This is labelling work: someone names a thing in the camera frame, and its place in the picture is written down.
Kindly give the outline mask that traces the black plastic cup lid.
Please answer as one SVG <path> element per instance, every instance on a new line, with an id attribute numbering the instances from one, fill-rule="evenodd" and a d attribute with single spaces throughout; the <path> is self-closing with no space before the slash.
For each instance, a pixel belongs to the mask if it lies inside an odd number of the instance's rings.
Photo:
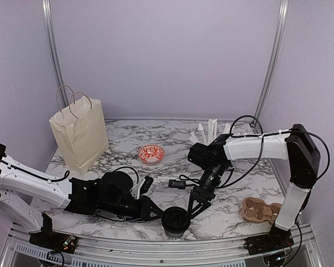
<path id="1" fill-rule="evenodd" d="M 190 217 L 185 209 L 172 206 L 164 211 L 161 223 L 165 230 L 174 232 L 185 231 L 190 226 Z"/>

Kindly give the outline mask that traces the beige paper bag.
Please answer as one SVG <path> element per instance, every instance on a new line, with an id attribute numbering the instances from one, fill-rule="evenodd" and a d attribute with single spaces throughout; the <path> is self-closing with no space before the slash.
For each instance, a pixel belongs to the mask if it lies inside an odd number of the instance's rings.
<path id="1" fill-rule="evenodd" d="M 102 103 L 85 93 L 72 93 L 67 107 L 60 108 L 49 123 L 66 165 L 84 175 L 109 149 Z"/>

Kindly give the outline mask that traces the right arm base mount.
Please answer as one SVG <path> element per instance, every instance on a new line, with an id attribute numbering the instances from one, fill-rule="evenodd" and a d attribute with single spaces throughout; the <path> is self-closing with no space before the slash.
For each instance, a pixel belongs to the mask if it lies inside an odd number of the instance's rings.
<path id="1" fill-rule="evenodd" d="M 268 233 L 248 237 L 244 240 L 244 248 L 249 255 L 268 253 L 294 245 L 291 230 L 283 230 L 274 223 Z"/>

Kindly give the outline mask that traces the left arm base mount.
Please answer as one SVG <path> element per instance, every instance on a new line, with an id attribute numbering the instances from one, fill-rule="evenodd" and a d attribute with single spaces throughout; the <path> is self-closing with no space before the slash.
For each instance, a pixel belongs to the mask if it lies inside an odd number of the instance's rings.
<path id="1" fill-rule="evenodd" d="M 53 231 L 52 219 L 42 214 L 43 225 L 38 233 L 30 234 L 30 244 L 37 245 L 47 249 L 53 249 L 55 252 L 65 252 L 73 254 L 76 249 L 78 238 L 74 234 L 63 234 Z"/>

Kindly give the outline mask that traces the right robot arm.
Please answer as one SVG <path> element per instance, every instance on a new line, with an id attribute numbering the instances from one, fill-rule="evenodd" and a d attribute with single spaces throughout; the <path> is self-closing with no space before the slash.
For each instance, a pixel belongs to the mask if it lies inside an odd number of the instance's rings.
<path id="1" fill-rule="evenodd" d="M 290 185 L 280 212 L 273 223 L 274 230 L 265 236 L 265 245 L 278 248 L 286 240 L 311 190 L 319 180 L 320 151 L 313 141 L 314 134 L 303 125 L 295 124 L 289 130 L 272 133 L 235 136 L 221 134 L 209 145 L 195 143 L 188 160 L 204 172 L 189 197 L 188 215 L 191 219 L 206 210 L 214 199 L 214 190 L 220 185 L 225 170 L 232 161 L 240 159 L 280 159 L 289 162 Z"/>

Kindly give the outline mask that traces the black paper coffee cup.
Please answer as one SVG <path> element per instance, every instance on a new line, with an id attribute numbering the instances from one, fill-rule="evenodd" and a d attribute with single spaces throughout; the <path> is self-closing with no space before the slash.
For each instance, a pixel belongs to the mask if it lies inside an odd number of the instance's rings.
<path id="1" fill-rule="evenodd" d="M 171 239 L 180 239 L 184 233 L 185 233 L 185 229 L 177 229 L 177 230 L 173 230 L 171 228 L 164 228 L 165 234 L 170 237 Z"/>

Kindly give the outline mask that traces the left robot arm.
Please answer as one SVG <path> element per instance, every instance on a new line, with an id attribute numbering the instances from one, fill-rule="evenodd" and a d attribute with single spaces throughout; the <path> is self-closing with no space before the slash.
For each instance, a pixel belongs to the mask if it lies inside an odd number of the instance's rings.
<path id="1" fill-rule="evenodd" d="M 19 194 L 49 202 L 59 209 L 75 214 L 102 216 L 116 215 L 117 221 L 144 222 L 160 219 L 163 211 L 145 196 L 153 178 L 145 176 L 133 182 L 123 171 L 105 173 L 94 180 L 62 178 L 45 174 L 6 154 L 0 144 L 0 209 L 9 213 L 30 234 L 48 248 L 59 243 L 59 235 L 51 227 L 50 217 L 30 207 Z"/>

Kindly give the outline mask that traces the brown cardboard cup carrier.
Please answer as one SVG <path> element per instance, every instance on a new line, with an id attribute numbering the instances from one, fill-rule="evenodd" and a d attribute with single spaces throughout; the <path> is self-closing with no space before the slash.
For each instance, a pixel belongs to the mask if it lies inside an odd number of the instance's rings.
<path id="1" fill-rule="evenodd" d="M 243 200 L 241 215 L 242 217 L 253 223 L 263 223 L 267 221 L 272 225 L 281 210 L 282 204 L 271 203 L 255 197 L 247 197 Z"/>

